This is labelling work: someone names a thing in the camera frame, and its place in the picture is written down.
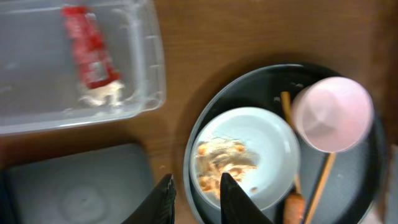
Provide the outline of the grey plate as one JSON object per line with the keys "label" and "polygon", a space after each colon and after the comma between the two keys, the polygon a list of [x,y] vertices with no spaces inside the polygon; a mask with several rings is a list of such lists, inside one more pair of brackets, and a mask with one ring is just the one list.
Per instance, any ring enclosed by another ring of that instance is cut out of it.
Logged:
{"label": "grey plate", "polygon": [[190,156],[190,180],[197,194],[220,209],[220,198],[201,190],[194,168],[200,142],[215,138],[240,140],[255,154],[257,169],[249,171],[239,186],[260,210],[280,202],[294,184],[300,167],[300,146],[294,131],[275,113],[256,107],[235,108],[213,118],[197,135]]}

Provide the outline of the orange carrot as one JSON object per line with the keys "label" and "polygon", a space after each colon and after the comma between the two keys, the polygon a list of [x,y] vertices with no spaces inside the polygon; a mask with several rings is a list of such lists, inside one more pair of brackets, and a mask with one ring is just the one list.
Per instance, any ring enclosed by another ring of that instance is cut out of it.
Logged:
{"label": "orange carrot", "polygon": [[283,224],[300,224],[305,209],[304,198],[298,193],[291,193],[285,200]]}

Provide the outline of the clear plastic bin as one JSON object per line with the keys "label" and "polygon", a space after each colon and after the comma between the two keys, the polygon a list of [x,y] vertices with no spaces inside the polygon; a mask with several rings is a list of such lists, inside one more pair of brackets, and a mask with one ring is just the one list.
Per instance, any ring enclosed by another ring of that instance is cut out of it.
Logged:
{"label": "clear plastic bin", "polygon": [[164,101],[153,0],[1,2],[1,134],[132,118]]}

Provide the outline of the black rectangular tray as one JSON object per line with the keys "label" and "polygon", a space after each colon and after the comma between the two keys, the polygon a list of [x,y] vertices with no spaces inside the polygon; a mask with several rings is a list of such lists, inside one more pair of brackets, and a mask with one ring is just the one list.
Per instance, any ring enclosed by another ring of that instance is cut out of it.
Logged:
{"label": "black rectangular tray", "polygon": [[1,223],[120,224],[153,187],[135,144],[14,166],[1,172]]}

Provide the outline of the red snack wrapper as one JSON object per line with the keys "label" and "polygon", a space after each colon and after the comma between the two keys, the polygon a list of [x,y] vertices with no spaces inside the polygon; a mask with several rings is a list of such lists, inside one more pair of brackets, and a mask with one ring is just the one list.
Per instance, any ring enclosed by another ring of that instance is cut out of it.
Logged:
{"label": "red snack wrapper", "polygon": [[61,8],[81,81],[82,97],[91,106],[120,106],[123,83],[113,66],[96,16],[86,6]]}

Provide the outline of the food scraps pile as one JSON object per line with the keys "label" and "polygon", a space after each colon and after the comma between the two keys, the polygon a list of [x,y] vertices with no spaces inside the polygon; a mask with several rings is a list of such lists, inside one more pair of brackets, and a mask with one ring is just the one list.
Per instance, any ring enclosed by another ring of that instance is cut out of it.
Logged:
{"label": "food scraps pile", "polygon": [[195,177],[201,190],[220,198],[221,176],[228,173],[241,182],[251,170],[257,169],[256,155],[240,140],[215,138],[200,142],[195,154]]}

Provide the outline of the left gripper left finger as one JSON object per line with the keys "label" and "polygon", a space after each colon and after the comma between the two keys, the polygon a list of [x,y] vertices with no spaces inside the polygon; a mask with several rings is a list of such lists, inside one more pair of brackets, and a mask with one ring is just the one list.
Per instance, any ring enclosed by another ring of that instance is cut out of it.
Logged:
{"label": "left gripper left finger", "polygon": [[174,224],[176,194],[174,176],[165,174],[122,224]]}

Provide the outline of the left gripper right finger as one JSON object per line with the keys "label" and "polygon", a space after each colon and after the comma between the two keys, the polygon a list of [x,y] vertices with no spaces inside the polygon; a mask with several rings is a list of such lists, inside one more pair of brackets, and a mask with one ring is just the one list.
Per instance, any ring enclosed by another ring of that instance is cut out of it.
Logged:
{"label": "left gripper right finger", "polygon": [[221,176],[220,209],[222,224],[272,224],[229,173]]}

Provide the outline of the wooden chopstick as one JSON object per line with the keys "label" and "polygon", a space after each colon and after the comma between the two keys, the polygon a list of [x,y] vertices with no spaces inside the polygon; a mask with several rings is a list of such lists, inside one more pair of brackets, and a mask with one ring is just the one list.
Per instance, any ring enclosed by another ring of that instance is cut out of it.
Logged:
{"label": "wooden chopstick", "polygon": [[335,162],[336,159],[336,153],[331,153],[329,155],[327,155],[326,157],[326,161],[325,161],[325,165],[323,167],[323,170],[321,172],[318,184],[316,186],[315,192],[313,194],[313,198],[309,204],[308,207],[308,212],[306,214],[306,217],[304,219],[304,224],[311,224],[313,216],[316,212],[318,203],[321,199],[323,190],[326,186],[326,183],[328,181],[328,177],[330,175],[330,172],[333,168],[333,164]]}
{"label": "wooden chopstick", "polygon": [[[290,93],[287,91],[283,91],[280,94],[280,100],[282,103],[282,109],[284,112],[285,120],[289,124],[289,126],[292,128],[293,131],[295,131],[295,126],[293,124],[292,120],[292,111],[291,111],[291,104],[290,104]],[[301,194],[301,186],[300,186],[300,177],[299,173],[297,173],[295,179],[294,179],[294,185],[295,185],[295,191],[298,194]]]}

